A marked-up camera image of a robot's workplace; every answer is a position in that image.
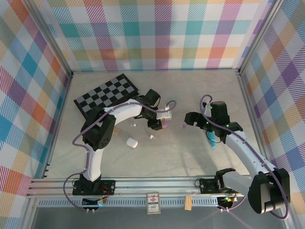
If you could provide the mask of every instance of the card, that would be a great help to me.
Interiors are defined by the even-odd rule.
[[[159,192],[146,193],[147,214],[161,213]]]

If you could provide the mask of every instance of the white floor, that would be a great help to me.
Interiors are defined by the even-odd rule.
[[[103,177],[158,177],[214,175],[219,169],[232,167],[248,173],[238,157],[223,143],[212,149],[205,133],[198,127],[182,128],[187,112],[199,112],[203,94],[214,101],[225,101],[231,121],[237,121],[256,146],[234,70],[145,71],[124,72],[145,94],[150,88],[161,95],[159,108],[176,100],[173,118],[166,129],[153,131],[143,119],[119,123],[119,135],[113,135],[102,158]],[[120,72],[75,74],[65,107],[48,178],[65,178],[84,168],[85,151],[72,145],[85,121],[73,100],[119,75]],[[156,138],[150,140],[152,133]],[[135,149],[126,145],[132,137],[139,141]]]

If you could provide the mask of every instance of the black and gray checkerboard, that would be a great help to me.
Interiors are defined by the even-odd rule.
[[[105,84],[74,100],[82,115],[87,118],[95,106],[101,108],[121,104],[138,95],[138,88],[121,74]]]

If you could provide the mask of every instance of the plaid wall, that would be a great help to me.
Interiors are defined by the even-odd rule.
[[[0,229],[17,228],[67,80],[21,0],[0,0]]]
[[[305,1],[286,0],[244,79],[272,162],[288,170],[305,225]]]
[[[248,43],[247,43],[247,45],[246,45],[246,47],[245,47],[245,49],[243,51],[243,54],[242,54],[242,56],[241,56],[241,58],[240,58],[240,60],[239,60],[239,62],[237,64],[237,68],[238,69],[240,68],[240,66],[242,65],[242,63],[243,63],[243,61],[244,61],[244,59],[246,57],[246,55],[248,54],[248,51],[249,51],[249,49],[250,49],[250,47],[251,47],[251,45],[252,45],[252,43],[253,43],[253,41],[255,39],[255,36],[259,32],[259,30],[260,30],[260,28],[261,28],[261,26],[262,26],[262,24],[264,22],[264,19],[265,19],[267,13],[269,12],[273,2],[274,2],[274,0],[268,0],[268,3],[265,5],[264,11],[261,14],[261,16],[260,16],[260,18],[259,18],[259,20],[258,20],[258,22],[256,24],[256,27],[253,30],[253,32],[251,34],[251,37],[248,40]]]
[[[36,3],[72,69],[115,71],[236,67],[267,12],[261,16],[257,10],[269,9],[271,1]]]

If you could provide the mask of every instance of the pink object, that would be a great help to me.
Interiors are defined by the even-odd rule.
[[[166,120],[162,121],[162,127],[163,127],[163,129],[166,128],[166,127],[168,126],[168,123],[169,123],[169,121],[166,121]]]

